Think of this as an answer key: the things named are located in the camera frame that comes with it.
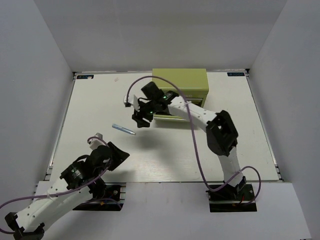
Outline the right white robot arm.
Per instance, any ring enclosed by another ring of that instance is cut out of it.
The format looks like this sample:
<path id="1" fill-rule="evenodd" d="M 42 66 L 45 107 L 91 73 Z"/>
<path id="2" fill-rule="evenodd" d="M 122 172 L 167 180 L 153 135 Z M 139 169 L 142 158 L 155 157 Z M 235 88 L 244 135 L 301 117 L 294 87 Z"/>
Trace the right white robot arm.
<path id="1" fill-rule="evenodd" d="M 166 112 L 172 116 L 191 121 L 206 134 L 208 148 L 218 156 L 222 172 L 223 185 L 210 191 L 225 190 L 226 195 L 236 200 L 244 193 L 246 178 L 241 172 L 237 156 L 237 138 L 239 136 L 230 114 L 223 110 L 214 112 L 188 101 L 181 93 L 163 92 L 151 81 L 141 91 L 145 98 L 139 100 L 135 95 L 127 94 L 124 98 L 126 107 L 133 106 L 132 119 L 138 128 L 148 128 L 154 114 Z"/>

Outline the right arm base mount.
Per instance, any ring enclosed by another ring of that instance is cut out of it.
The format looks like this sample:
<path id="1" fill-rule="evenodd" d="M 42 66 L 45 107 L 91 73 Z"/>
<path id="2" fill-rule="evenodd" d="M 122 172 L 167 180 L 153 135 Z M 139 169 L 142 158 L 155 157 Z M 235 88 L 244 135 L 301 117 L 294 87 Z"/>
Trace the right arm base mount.
<path id="1" fill-rule="evenodd" d="M 232 192 L 228 192 L 225 187 L 216 192 L 209 190 L 206 190 L 206 192 L 208 194 L 209 210 L 211 213 L 245 213 L 257 211 L 256 202 L 250 202 L 255 197 L 252 184 L 246 184 L 237 196 Z"/>

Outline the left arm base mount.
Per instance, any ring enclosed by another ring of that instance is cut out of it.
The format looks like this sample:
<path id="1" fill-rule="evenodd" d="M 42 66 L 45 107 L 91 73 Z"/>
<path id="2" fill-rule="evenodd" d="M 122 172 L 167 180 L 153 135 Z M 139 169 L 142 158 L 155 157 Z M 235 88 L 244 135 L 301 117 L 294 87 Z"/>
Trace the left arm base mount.
<path id="1" fill-rule="evenodd" d="M 88 200 L 73 211 L 119 212 L 125 203 L 126 183 L 107 183 L 101 199 Z"/>

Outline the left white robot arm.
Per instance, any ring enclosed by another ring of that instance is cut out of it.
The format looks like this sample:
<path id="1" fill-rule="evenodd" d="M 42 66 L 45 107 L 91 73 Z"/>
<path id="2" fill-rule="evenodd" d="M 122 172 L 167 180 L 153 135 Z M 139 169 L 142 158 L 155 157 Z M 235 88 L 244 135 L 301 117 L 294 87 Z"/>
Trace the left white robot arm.
<path id="1" fill-rule="evenodd" d="M 110 196 L 102 176 L 119 167 L 130 154 L 112 142 L 97 143 L 91 149 L 90 154 L 74 160 L 46 193 L 30 196 L 33 202 L 29 206 L 5 216 L 14 239 L 40 240 L 45 231 L 77 206 Z"/>

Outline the clear blue pen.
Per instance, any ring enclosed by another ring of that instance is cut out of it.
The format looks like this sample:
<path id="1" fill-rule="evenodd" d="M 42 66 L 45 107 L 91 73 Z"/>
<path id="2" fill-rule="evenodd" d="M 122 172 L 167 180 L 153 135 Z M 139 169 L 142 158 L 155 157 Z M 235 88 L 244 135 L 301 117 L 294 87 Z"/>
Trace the clear blue pen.
<path id="1" fill-rule="evenodd" d="M 130 134 L 130 135 L 136 135 L 136 132 L 128 129 L 128 128 L 125 128 L 123 126 L 120 126 L 120 125 L 117 125 L 117 124 L 112 124 L 112 128 L 116 129 L 116 130 L 119 130 L 121 132 L 124 132 L 124 133 L 127 133 L 127 134 Z"/>

